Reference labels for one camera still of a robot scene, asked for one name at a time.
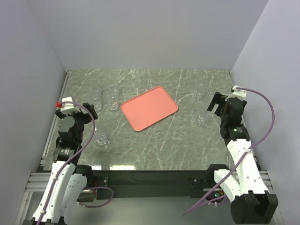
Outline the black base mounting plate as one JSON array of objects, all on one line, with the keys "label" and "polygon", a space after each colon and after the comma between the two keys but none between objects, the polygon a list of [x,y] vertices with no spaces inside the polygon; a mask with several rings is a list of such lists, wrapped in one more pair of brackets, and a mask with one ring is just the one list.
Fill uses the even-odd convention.
[{"label": "black base mounting plate", "polygon": [[216,184],[210,171],[94,171],[94,184],[109,187],[115,198],[201,198]]}]

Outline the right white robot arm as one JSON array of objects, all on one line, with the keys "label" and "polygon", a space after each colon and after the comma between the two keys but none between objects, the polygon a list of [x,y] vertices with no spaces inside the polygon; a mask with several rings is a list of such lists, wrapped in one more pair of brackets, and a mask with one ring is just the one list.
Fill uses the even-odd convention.
[{"label": "right white robot arm", "polygon": [[211,187],[222,188],[231,202],[231,216],[236,224],[265,225],[278,206],[278,198],[271,194],[258,170],[249,133],[242,124],[242,115],[247,104],[246,93],[237,91],[229,96],[214,94],[208,111],[218,105],[215,114],[220,117],[220,134],[229,150],[234,172],[226,166],[211,165],[206,181]]}]

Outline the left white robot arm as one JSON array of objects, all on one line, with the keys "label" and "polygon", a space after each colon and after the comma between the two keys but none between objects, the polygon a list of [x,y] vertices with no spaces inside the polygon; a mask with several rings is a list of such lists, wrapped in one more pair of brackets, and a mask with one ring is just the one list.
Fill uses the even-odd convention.
[{"label": "left white robot arm", "polygon": [[91,167],[77,164],[87,147],[82,145],[84,126],[98,119],[94,105],[65,98],[56,106],[55,114],[61,122],[50,178],[36,211],[30,220],[23,221],[24,225],[65,225],[81,191],[94,184]]}]

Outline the aluminium frame rail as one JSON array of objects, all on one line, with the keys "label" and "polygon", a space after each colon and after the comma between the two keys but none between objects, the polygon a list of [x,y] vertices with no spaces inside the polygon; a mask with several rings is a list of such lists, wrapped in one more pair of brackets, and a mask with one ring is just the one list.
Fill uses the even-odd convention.
[{"label": "aluminium frame rail", "polygon": [[[25,192],[44,192],[49,181],[50,172],[32,172],[29,176]],[[273,185],[267,171],[260,171],[260,176],[266,187],[272,191]]]}]

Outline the clear glass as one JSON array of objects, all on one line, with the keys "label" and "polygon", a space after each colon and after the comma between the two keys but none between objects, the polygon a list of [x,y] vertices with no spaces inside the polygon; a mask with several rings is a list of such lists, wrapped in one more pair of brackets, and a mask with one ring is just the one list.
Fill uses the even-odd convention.
[{"label": "clear glass", "polygon": [[202,117],[202,116],[200,116],[200,115],[197,115],[197,116],[195,117],[195,124],[196,124],[197,126],[202,126],[202,125],[204,124],[204,122],[205,122],[205,118],[204,118],[204,117]]},{"label": "clear glass", "polygon": [[108,102],[109,109],[111,111],[117,110],[119,108],[119,102],[117,100],[112,100]]},{"label": "clear glass", "polygon": [[192,93],[192,98],[194,100],[200,100],[201,98],[203,97],[203,94],[201,92],[198,92],[198,91],[194,91]]},{"label": "clear glass", "polygon": [[112,85],[109,87],[109,92],[111,98],[118,98],[120,94],[120,89],[117,85]]},{"label": "clear glass", "polygon": [[99,146],[106,146],[109,143],[108,137],[106,135],[99,135],[97,137],[97,144]]},{"label": "clear glass", "polygon": [[96,90],[93,94],[93,105],[95,111],[98,111],[102,108],[102,100],[101,100],[101,90]]}]

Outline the pink plastic tray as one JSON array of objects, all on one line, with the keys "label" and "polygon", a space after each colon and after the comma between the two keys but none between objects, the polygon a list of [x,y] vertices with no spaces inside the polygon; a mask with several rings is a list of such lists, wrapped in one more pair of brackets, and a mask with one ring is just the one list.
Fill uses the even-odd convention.
[{"label": "pink plastic tray", "polygon": [[178,106],[166,90],[157,86],[123,102],[120,109],[136,132],[159,122],[178,111]]}]

